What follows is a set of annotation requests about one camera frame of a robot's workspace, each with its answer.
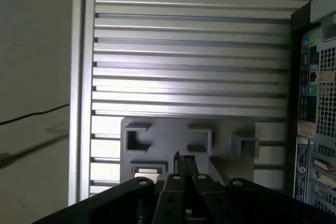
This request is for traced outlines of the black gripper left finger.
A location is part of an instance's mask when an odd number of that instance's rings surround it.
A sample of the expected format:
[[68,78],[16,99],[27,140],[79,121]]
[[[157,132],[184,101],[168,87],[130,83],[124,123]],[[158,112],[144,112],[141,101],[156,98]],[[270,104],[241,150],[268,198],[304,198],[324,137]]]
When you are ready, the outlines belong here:
[[174,173],[154,183],[136,177],[37,220],[37,223],[183,223],[185,158],[174,155]]

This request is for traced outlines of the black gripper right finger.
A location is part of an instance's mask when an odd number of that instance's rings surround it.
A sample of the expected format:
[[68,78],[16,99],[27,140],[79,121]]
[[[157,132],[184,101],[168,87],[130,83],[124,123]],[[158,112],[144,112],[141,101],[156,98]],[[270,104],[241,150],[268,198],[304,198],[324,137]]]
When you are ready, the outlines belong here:
[[199,173],[194,156],[185,163],[208,223],[335,223],[335,215],[249,180],[216,182]]

